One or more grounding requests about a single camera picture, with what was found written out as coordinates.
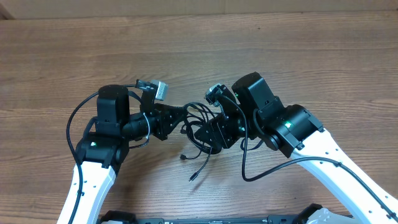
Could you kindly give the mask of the black usb cable long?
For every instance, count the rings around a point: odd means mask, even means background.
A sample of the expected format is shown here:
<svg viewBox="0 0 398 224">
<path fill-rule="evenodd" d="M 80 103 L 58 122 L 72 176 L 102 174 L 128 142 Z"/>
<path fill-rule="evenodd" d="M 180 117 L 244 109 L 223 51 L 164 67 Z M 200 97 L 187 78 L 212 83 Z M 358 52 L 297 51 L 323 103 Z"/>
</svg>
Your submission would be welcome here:
<svg viewBox="0 0 398 224">
<path fill-rule="evenodd" d="M 208 161 L 210 160 L 211 154 L 214 150 L 212 146 L 206 146 L 203 141 L 199 141 L 193 132 L 193 127 L 202 128 L 204 125 L 210 120 L 209 114 L 215 118 L 215 113 L 212 112 L 209 107 L 204 105 L 203 103 L 198 102 L 190 102 L 183 106 L 183 109 L 186 110 L 187 115 L 183 119 L 183 126 L 181 127 L 180 132 L 185 134 L 190 142 L 199 149 L 199 153 L 194 157 L 187 157 L 184 154 L 180 155 L 180 159 L 185 160 L 195 160 L 197 159 L 203 152 L 207 154 L 206 161 L 203 165 L 192 174 L 189 178 L 189 182 L 194 181 L 200 174 L 200 172 L 205 168 Z"/>
</svg>

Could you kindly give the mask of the black usb cable short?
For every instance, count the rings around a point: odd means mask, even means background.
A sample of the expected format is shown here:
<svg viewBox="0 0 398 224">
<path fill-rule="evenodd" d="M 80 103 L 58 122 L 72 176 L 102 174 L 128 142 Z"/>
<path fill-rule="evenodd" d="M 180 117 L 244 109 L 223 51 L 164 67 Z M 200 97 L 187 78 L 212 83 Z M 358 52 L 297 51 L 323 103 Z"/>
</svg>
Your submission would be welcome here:
<svg viewBox="0 0 398 224">
<path fill-rule="evenodd" d="M 191 112 L 188 111 L 188 107 L 191 106 L 193 109 L 196 109 L 200 114 L 201 117 L 192 114 Z M 184 154 L 180 155 L 180 159 L 181 160 L 194 160 L 197 159 L 202 150 L 203 149 L 210 149 L 210 147 L 207 147 L 204 145 L 204 143 L 199 143 L 194 135 L 193 135 L 193 129 L 192 126 L 198 126 L 198 127 L 202 127 L 206 122 L 208 122 L 210 119 L 208 117 L 208 114 L 211 114 L 212 117 L 214 116 L 214 113 L 203 103 L 198 103 L 198 102 L 191 102 L 191 103 L 187 103 L 184 108 L 187 109 L 188 114 L 185 120 L 183 120 L 183 126 L 181 127 L 180 132 L 182 134 L 186 134 L 187 138 L 190 140 L 190 142 L 199 149 L 199 153 L 195 156 L 195 157 L 187 157 Z"/>
</svg>

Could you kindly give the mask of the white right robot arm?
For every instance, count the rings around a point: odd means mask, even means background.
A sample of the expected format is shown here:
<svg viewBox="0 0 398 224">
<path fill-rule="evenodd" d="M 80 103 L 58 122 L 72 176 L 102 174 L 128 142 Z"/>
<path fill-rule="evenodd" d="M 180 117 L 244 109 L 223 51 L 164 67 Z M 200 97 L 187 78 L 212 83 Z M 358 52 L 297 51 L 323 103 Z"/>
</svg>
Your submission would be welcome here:
<svg viewBox="0 0 398 224">
<path fill-rule="evenodd" d="M 217 154 L 239 139 L 260 138 L 280 151 L 288 162 L 271 168 L 246 182 L 254 182 L 283 167 L 298 164 L 317 178 L 361 223 L 397 221 L 397 199 L 388 194 L 339 147 L 331 133 L 301 105 L 284 106 L 265 79 L 253 72 L 236 81 L 232 89 L 215 84 L 205 100 L 221 109 L 194 137 Z"/>
</svg>

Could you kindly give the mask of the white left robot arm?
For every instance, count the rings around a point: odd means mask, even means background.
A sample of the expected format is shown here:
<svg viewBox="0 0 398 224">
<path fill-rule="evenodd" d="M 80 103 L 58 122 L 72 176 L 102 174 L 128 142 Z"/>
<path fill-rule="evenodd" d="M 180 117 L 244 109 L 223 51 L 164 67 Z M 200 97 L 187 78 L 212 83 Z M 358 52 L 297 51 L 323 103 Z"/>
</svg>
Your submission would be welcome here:
<svg viewBox="0 0 398 224">
<path fill-rule="evenodd" d="M 68 196 L 59 223 L 96 223 L 103 202 L 115 183 L 131 141 L 161 141 L 187 117 L 187 109 L 163 104 L 160 86 L 139 80 L 133 85 L 106 85 L 93 94 L 92 117 L 76 146 L 66 128 L 75 160 Z"/>
</svg>

